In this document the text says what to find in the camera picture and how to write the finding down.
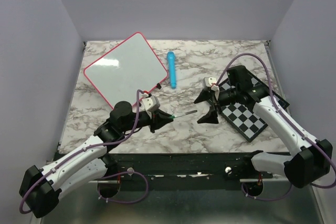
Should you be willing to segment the pink framed whiteboard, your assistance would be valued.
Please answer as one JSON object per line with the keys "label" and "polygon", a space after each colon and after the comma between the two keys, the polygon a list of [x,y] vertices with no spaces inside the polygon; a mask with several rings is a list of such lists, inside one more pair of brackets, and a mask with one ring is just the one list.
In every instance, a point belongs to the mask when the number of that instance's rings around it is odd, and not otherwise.
{"label": "pink framed whiteboard", "polygon": [[138,89],[150,93],[167,79],[168,72],[137,32],[85,67],[83,75],[113,108],[120,101],[134,105]]}

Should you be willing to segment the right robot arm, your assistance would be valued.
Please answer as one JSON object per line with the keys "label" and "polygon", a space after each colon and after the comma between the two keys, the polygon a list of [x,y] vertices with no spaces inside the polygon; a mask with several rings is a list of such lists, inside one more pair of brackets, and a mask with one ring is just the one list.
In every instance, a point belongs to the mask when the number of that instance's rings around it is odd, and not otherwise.
{"label": "right robot arm", "polygon": [[304,130],[278,104],[266,85],[253,83],[245,66],[229,68],[228,80],[230,88],[224,90],[216,84],[216,78],[203,79],[203,89],[194,102],[210,101],[211,106],[197,122],[217,124],[223,106],[239,103],[272,128],[290,153],[288,156],[263,151],[249,154],[241,165],[246,177],[269,172],[285,176],[295,187],[302,188],[329,173],[333,147],[328,140],[318,140]]}

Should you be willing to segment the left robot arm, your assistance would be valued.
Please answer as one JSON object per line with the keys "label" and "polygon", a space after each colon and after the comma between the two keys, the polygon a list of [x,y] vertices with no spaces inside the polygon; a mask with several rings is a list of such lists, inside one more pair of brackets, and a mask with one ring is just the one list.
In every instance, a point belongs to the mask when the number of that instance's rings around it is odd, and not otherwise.
{"label": "left robot arm", "polygon": [[28,168],[19,189],[19,212],[41,218],[77,187],[95,179],[118,176],[109,152],[126,141],[136,130],[149,127],[151,132],[173,122],[174,116],[160,110],[156,97],[136,102],[118,102],[106,121],[80,146],[42,168]]}

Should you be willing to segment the blue toy microphone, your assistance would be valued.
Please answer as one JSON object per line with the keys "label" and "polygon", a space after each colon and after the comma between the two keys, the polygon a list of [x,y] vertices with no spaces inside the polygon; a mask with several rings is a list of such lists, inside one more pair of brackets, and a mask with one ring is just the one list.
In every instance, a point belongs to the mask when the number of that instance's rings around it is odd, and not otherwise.
{"label": "blue toy microphone", "polygon": [[176,70],[175,70],[175,53],[169,51],[167,53],[166,59],[169,67],[170,85],[172,89],[176,89],[177,82],[176,82]]}

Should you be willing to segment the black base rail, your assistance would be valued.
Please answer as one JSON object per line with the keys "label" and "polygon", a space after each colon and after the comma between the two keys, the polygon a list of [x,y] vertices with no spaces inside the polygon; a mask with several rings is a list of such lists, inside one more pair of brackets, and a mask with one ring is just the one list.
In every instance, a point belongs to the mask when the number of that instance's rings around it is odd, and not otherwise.
{"label": "black base rail", "polygon": [[250,153],[189,154],[109,154],[94,160],[72,175],[63,185],[62,193],[98,181],[104,195],[118,190],[238,190],[246,181],[253,186],[257,180],[275,178],[275,174],[254,170]]}

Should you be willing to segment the black white chessboard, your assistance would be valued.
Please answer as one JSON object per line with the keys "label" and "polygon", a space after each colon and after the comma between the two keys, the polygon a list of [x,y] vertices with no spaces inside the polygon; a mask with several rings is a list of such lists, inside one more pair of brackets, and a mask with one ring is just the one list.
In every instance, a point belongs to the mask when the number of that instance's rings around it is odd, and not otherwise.
{"label": "black white chessboard", "polygon": [[[268,86],[250,71],[248,74],[254,86],[263,85],[268,89]],[[221,91],[224,91],[235,86],[231,85],[227,78],[220,83],[219,87]],[[275,91],[273,91],[273,95],[283,109],[289,106],[289,103]],[[221,116],[248,142],[252,142],[268,126],[263,119],[252,113],[245,105],[235,103],[221,108]]]}

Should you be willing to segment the white green marker pen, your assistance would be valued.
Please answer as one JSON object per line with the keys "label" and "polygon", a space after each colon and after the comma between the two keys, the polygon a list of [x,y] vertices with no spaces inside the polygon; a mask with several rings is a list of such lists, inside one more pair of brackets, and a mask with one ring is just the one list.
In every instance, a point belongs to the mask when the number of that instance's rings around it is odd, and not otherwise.
{"label": "white green marker pen", "polygon": [[183,113],[180,113],[180,114],[174,114],[175,118],[180,118],[180,117],[183,117],[183,116],[187,116],[187,115],[190,115],[190,114],[194,114],[196,113],[197,110],[192,110],[192,111],[188,111],[188,112],[183,112]]}

